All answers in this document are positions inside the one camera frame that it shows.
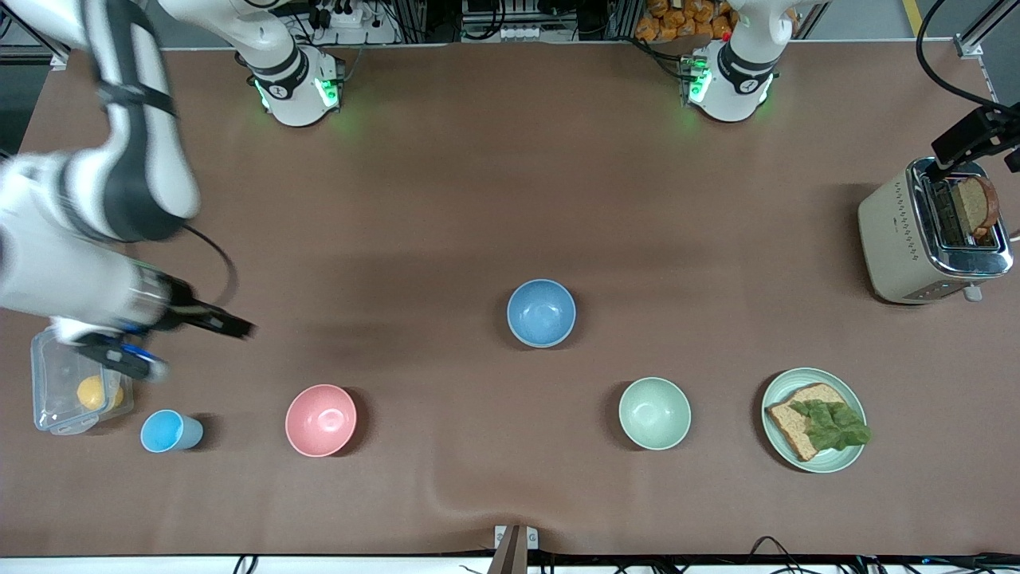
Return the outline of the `orange snack bag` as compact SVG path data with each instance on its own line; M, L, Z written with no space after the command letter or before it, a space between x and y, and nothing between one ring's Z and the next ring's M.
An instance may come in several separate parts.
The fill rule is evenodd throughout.
M645 42L693 35L727 40L738 21L740 12L726 0L645 0L634 36Z

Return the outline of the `blue bowl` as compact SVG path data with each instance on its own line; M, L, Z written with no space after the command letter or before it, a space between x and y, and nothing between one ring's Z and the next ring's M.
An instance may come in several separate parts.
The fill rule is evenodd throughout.
M508 298L510 333L529 348L553 348L575 330L577 304L569 289L547 277L522 283Z

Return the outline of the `green bowl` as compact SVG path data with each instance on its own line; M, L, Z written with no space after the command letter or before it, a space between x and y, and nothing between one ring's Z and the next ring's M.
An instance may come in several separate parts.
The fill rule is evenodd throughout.
M688 397L673 381L649 375L627 385L618 404L620 426L644 450L670 450L692 425Z

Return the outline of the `yellow round fruit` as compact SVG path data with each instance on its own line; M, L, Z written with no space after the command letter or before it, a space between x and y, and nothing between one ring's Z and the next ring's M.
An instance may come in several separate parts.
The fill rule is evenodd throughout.
M76 388L79 404L85 410L97 413L107 413L120 407L124 396L120 383L107 383L102 375L84 378Z

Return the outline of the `white socket bar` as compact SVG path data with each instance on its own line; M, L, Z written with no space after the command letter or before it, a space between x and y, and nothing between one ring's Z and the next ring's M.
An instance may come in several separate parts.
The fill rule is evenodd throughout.
M573 42L576 29L558 22L510 23L502 27L495 38L499 42Z

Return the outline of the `white power strip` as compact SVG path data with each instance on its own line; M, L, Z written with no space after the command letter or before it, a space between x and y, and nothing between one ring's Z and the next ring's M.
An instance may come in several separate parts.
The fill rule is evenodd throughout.
M367 0L304 0L313 30L354 30L380 27L375 7Z

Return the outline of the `blue plastic cup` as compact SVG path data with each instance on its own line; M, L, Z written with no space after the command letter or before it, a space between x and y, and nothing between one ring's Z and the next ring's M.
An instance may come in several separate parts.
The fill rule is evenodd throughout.
M139 430L139 442L153 454L189 450L203 439L204 427L195 418L178 411L161 410L149 415Z

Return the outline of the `clear plastic lidded container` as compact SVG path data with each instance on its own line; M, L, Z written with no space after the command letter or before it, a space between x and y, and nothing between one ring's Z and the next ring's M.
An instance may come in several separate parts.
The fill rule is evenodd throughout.
M84 433L101 422L130 413L134 407L132 381L126 375L76 355L68 345L56 338L50 327L32 340L30 360L33 421L40 431L58 436ZM125 395L120 407L97 413L79 404L76 388L91 375L102 375L107 383L120 383Z

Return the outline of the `green plate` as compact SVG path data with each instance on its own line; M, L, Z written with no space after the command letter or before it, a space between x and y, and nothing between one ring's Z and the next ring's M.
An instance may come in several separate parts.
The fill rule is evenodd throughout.
M821 450L812 461L800 462L795 458L793 448L788 446L786 439L783 438L775 423L770 420L769 415L766 413L768 407L781 403L781 401L790 396L790 393L814 383L826 383L837 390L844 397L845 403L848 403L848 406L853 411L856 411L865 423L867 422L861 401L857 398L856 393L849 388L842 379L836 375L820 370L820 368L804 367L790 368L790 370L779 373L765 387L761 401L762 425L772 450L784 462L788 462L795 468L809 473L830 474L842 471L847 466L851 466L860 457L864 447L851 446L846 447L844 450L832 450L832 448Z

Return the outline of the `dark toast slice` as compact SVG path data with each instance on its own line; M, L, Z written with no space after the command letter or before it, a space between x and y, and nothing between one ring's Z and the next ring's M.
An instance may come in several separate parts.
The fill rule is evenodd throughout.
M981 242L999 219L994 185L988 178L973 175L954 185L951 196L961 228Z

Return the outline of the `aluminium frame profile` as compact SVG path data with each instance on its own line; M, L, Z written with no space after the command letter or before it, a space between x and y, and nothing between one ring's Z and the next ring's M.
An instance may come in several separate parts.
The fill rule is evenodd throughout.
M992 0L962 33L954 36L959 58L974 59L983 55L983 41L1016 10L1020 0Z

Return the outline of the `beige and chrome toaster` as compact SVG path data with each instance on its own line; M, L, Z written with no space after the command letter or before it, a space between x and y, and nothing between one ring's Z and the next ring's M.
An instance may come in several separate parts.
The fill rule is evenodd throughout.
M980 286L1004 277L1015 258L1001 214L977 242L957 219L951 189L968 177L987 177L965 163L944 179L928 177L934 159L916 159L857 208L857 222L874 292L900 305L927 305L961 293L980 301Z

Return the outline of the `pink bowl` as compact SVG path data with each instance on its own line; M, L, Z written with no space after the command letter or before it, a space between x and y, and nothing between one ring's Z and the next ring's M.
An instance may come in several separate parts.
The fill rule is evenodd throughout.
M292 400L284 418L284 432L294 450L305 457L338 454L352 439L358 411L350 393L329 384L314 385Z

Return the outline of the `metal bracket with brown bar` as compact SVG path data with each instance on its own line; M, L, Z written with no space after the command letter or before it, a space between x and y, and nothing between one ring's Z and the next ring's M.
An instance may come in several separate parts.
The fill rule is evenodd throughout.
M488 574L528 574L528 553L539 549L539 531L527 525L499 525Z

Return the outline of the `brown bread slice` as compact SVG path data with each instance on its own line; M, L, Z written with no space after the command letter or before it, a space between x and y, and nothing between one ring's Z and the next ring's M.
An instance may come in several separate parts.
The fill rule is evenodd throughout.
M798 413L793 408L795 401L819 400L823 403L844 403L842 395L826 383L814 383L809 386L790 393L787 399L775 406L768 407L766 413L770 420L775 423L779 432L786 439L788 446L793 448L795 458L800 462L812 461L819 454L819 450L809 439L806 433L806 425L809 418Z

